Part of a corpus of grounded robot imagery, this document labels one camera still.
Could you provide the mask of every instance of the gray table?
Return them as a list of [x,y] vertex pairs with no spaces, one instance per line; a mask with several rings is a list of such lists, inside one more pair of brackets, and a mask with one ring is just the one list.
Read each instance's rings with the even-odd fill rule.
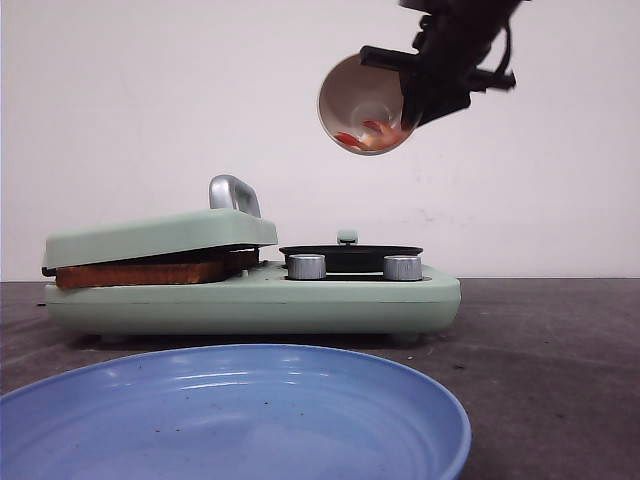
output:
[[2,284],[2,391],[133,353],[246,342],[348,348],[449,388],[473,428],[469,479],[640,479],[640,280],[463,281],[454,326],[382,335],[140,337],[103,344],[47,317],[41,283]]

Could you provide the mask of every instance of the white wall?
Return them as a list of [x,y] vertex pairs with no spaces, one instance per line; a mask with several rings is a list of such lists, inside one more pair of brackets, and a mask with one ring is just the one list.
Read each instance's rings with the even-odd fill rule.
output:
[[409,49],[420,13],[393,0],[5,0],[2,17],[3,280],[41,279],[53,231],[207,208],[218,173],[256,188],[281,245],[352,226],[458,276],[640,275],[638,2],[526,2],[517,89],[373,158],[326,137],[315,101],[361,45]]

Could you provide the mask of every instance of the small pan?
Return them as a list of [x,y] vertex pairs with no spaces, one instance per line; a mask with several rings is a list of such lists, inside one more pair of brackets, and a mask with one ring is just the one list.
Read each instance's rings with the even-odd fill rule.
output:
[[304,245],[282,247],[285,262],[289,255],[314,253],[324,255],[327,272],[364,273],[381,272],[387,255],[419,255],[419,247],[394,247],[386,245]]

